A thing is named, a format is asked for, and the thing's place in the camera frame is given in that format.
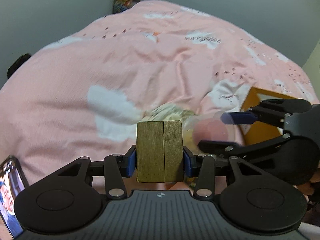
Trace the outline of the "person's right hand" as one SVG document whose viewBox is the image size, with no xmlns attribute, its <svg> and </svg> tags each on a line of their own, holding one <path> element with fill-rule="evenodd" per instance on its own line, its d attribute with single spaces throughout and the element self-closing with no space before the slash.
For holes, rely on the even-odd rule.
<svg viewBox="0 0 320 240">
<path fill-rule="evenodd" d="M 294 185 L 293 187 L 298 189 L 304 195 L 306 200 L 309 200 L 309 196 L 312 195 L 315 190 L 313 188 L 313 184 L 318 183 L 319 181 L 320 181 L 320 169 L 318 167 L 317 170 L 314 172 L 313 176 L 311 177 L 311 179 L 307 183 L 303 185 Z"/>
</svg>

